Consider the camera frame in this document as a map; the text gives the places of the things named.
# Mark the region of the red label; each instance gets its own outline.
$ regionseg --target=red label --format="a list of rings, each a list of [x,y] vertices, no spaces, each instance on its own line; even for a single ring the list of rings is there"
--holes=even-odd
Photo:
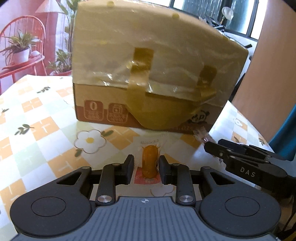
[[[84,102],[84,117],[89,120],[102,121],[104,119],[103,103],[86,100]]]

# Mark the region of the lamp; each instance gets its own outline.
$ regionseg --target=lamp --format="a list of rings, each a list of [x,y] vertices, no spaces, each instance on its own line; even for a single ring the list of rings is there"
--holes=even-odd
[[[59,12],[63,13],[56,0],[45,0],[35,13],[42,12]]]
[[[224,19],[226,18],[227,20],[231,21],[233,19],[233,10],[230,7],[224,7],[222,8],[222,14],[223,14],[223,18],[221,20],[221,24],[224,21]]]

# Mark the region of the table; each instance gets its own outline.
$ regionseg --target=table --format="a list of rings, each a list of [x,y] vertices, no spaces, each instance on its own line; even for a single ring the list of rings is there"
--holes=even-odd
[[[182,163],[196,170],[211,166],[234,176],[225,171],[224,163],[206,153],[192,135],[77,121],[71,77],[27,75],[0,96],[0,112],[1,241],[16,235],[9,218],[11,204],[16,198],[82,166],[102,169],[106,164],[123,163],[128,154],[138,154],[134,138],[161,136],[166,140],[161,154],[169,163]],[[101,133],[95,135],[100,138],[96,142],[99,147],[81,142],[80,136],[91,132]],[[230,102],[225,105],[210,134],[216,141],[223,138],[272,151]],[[174,197],[176,191],[174,186],[161,183],[132,185],[133,188],[117,186],[117,196]],[[200,200],[197,185],[194,188],[197,200]],[[96,188],[94,190],[91,199],[95,196]]]

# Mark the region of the circular pad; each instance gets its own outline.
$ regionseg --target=circular pad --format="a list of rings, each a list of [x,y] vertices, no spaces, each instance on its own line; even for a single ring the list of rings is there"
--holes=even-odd
[[[43,197],[33,202],[32,211],[42,217],[51,217],[60,214],[66,208],[63,199],[57,197]]]
[[[89,200],[74,186],[45,185],[17,198],[10,217],[19,233],[44,238],[77,229],[91,210]]]
[[[215,187],[201,202],[201,218],[220,233],[251,238],[272,232],[281,216],[278,202],[255,188],[239,185]]]
[[[260,205],[252,198],[233,197],[226,201],[225,208],[233,215],[240,217],[249,217],[259,211]]]

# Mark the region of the white flower print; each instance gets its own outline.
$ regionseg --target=white flower print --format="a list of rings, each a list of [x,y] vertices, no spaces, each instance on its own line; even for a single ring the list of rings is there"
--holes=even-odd
[[[80,131],[77,133],[77,139],[74,141],[74,146],[78,149],[83,149],[85,153],[96,153],[100,148],[105,146],[106,139],[101,136],[98,130]]]
[[[237,124],[238,126],[242,126],[242,123],[240,122],[239,119],[233,119],[235,124]]]
[[[173,185],[161,185],[150,189],[150,193],[154,197],[164,197],[167,194],[171,194],[175,190]]]

